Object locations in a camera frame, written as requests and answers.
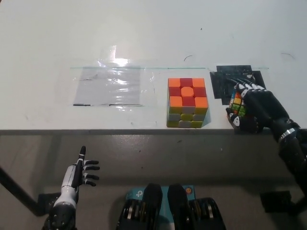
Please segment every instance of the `robot finger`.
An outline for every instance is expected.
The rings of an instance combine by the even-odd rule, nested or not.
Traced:
[[[93,165],[86,165],[83,167],[83,171],[86,171],[86,170],[99,170],[100,167],[99,166],[93,166]]]
[[[93,181],[87,180],[87,179],[83,180],[83,184],[88,184],[88,185],[90,185],[92,187],[96,186],[96,183],[94,183]]]
[[[84,165],[89,165],[89,164],[99,164],[99,161],[89,161],[89,160],[84,161]]]
[[[241,117],[234,113],[231,108],[226,108],[227,118],[234,129],[248,132],[259,133],[263,130],[255,117]]]
[[[99,180],[99,176],[96,176],[96,175],[91,175],[91,174],[88,174],[88,173],[83,173],[83,178],[84,179],[93,179],[93,180]]]

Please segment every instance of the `orange cube face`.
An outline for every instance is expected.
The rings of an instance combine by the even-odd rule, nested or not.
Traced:
[[[208,110],[204,78],[169,78],[167,127],[201,128]]]

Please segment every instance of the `white table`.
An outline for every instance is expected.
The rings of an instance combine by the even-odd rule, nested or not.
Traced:
[[[166,128],[167,78],[180,75],[204,77],[209,86],[210,123],[193,132],[231,130],[225,106],[214,99],[210,86],[209,71],[218,64],[263,67],[267,88],[306,128],[306,9],[303,0],[4,0],[0,132],[180,132]],[[105,57],[102,53],[112,45],[117,46],[116,58],[155,60],[156,67],[207,69],[153,70],[154,115],[148,115],[148,108],[127,114],[72,106],[77,81],[71,80],[70,68],[75,60],[93,62]]]

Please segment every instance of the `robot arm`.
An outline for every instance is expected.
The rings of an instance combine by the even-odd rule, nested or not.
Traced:
[[[271,91],[248,80],[229,81],[236,84],[235,93],[240,95],[242,105],[247,109],[245,116],[240,116],[231,108],[226,109],[233,127],[252,133],[269,128],[279,145],[280,158],[307,197],[307,131],[290,119]]]
[[[79,199],[79,186],[82,184],[89,184],[96,186],[96,184],[89,179],[98,180],[99,177],[86,173],[87,170],[99,170],[98,161],[86,161],[86,148],[82,146],[79,153],[77,163],[68,167],[62,187],[61,195],[55,201],[53,207],[49,212],[44,230],[75,230],[76,220],[76,206]]]

